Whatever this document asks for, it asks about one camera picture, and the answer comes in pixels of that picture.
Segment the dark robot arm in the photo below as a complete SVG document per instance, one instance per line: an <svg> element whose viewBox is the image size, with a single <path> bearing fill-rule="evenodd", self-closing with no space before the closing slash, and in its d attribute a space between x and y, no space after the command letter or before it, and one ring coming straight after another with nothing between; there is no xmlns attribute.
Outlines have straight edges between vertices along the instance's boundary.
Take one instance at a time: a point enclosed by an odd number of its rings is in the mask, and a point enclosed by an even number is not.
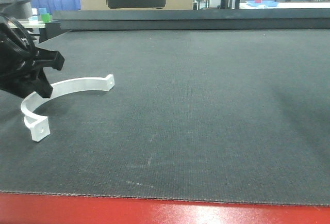
<svg viewBox="0 0 330 224"><path fill-rule="evenodd" d="M49 99L53 87L44 73L49 67L61 70L59 51L35 46L32 36L17 18L28 17L25 4L31 0L1 0L1 90L25 98L36 92Z"/></svg>

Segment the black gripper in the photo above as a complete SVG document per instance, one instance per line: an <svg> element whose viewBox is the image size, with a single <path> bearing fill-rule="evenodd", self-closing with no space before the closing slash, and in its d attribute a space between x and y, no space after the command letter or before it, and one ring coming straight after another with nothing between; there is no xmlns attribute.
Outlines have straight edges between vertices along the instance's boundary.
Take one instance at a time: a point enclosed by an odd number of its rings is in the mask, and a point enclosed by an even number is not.
<svg viewBox="0 0 330 224"><path fill-rule="evenodd" d="M36 92L49 99L53 87L44 70L33 70L33 66L62 70L64 61L59 51L37 48L36 53L27 29L16 18L1 13L1 90L20 98Z"/></svg>

